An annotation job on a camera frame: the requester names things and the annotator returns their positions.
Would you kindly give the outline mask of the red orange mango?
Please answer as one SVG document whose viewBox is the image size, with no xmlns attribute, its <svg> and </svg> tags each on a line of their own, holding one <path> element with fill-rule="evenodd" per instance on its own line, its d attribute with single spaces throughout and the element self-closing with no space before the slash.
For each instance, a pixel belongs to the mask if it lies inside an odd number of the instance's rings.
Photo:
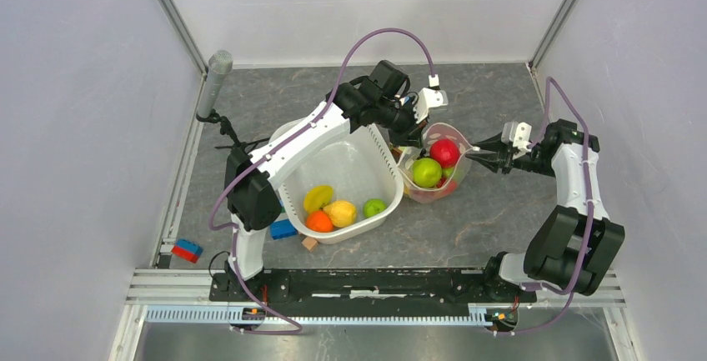
<svg viewBox="0 0 707 361">
<path fill-rule="evenodd" d="M 430 190 L 423 190 L 419 193 L 419 198 L 424 203 L 430 203 L 438 199 L 449 196 L 458 187 L 456 180 L 452 178 L 441 178 Z"/>
</svg>

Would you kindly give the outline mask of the green pear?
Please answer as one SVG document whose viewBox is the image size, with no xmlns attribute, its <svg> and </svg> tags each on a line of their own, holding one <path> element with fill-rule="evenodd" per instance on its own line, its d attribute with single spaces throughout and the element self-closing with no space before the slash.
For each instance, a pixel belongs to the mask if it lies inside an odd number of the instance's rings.
<svg viewBox="0 0 707 361">
<path fill-rule="evenodd" d="M 449 167 L 449 168 L 443 168 L 442 169 L 442 177 L 444 179 L 449 179 L 454 176 L 455 173 L 455 167 Z"/>
</svg>

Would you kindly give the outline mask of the clear dotted zip bag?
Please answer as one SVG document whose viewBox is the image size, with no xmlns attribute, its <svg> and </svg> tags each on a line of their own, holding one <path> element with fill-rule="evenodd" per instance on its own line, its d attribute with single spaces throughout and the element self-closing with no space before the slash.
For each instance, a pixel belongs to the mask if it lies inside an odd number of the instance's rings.
<svg viewBox="0 0 707 361">
<path fill-rule="evenodd" d="M 397 148 L 404 195 L 418 203 L 449 196 L 471 167 L 466 155 L 475 150 L 462 133 L 447 123 L 434 123 L 423 134 L 422 148 Z"/>
</svg>

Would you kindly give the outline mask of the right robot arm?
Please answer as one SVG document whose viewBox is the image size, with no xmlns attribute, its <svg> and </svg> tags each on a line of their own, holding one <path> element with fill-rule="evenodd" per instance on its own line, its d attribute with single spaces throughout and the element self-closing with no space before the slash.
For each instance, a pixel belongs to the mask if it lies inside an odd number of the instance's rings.
<svg viewBox="0 0 707 361">
<path fill-rule="evenodd" d="M 493 173 L 514 169 L 554 178 L 557 204 L 524 253 L 499 253 L 481 279 L 484 295 L 506 299 L 515 285 L 526 291 L 593 294 L 624 242 L 624 227 L 611 222 L 600 197 L 596 164 L 599 140 L 576 123 L 548 125 L 538 144 L 531 126 L 506 123 L 501 133 L 474 143 L 467 158 Z"/>
</svg>

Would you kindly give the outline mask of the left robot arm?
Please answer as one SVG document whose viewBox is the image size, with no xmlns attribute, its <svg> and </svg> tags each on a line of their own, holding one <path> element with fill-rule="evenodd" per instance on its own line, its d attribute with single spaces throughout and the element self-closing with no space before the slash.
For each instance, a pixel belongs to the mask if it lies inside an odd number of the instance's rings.
<svg viewBox="0 0 707 361">
<path fill-rule="evenodd" d="M 409 77 L 388 61 L 381 61 L 368 76 L 338 82 L 313 112 L 274 142 L 251 153 L 236 145 L 227 162 L 227 181 L 218 201 L 231 214 L 233 232 L 229 269 L 230 289 L 242 300 L 256 298 L 262 289 L 265 229 L 280 214 L 276 194 L 287 178 L 320 149 L 369 125 L 387 128 L 403 145 L 420 144 L 421 129 L 431 108 L 444 105 L 439 76 L 415 100 L 398 95 Z"/>
</svg>

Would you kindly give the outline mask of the red apple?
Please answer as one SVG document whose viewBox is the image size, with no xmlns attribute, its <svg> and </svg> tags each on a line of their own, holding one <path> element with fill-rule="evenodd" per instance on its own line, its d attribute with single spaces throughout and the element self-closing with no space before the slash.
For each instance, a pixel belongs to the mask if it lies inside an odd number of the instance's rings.
<svg viewBox="0 0 707 361">
<path fill-rule="evenodd" d="M 452 168 L 461 157 L 461 152 L 455 141 L 444 138 L 434 142 L 430 146 L 429 156 L 435 160 L 441 168 Z"/>
</svg>

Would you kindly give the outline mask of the green apple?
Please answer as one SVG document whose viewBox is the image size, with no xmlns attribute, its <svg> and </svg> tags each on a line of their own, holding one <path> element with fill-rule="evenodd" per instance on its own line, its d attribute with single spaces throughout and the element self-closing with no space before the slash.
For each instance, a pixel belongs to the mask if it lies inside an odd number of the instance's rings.
<svg viewBox="0 0 707 361">
<path fill-rule="evenodd" d="M 432 158 L 419 158 L 412 167 L 413 182 L 421 188 L 432 188 L 442 178 L 442 168 Z"/>
</svg>

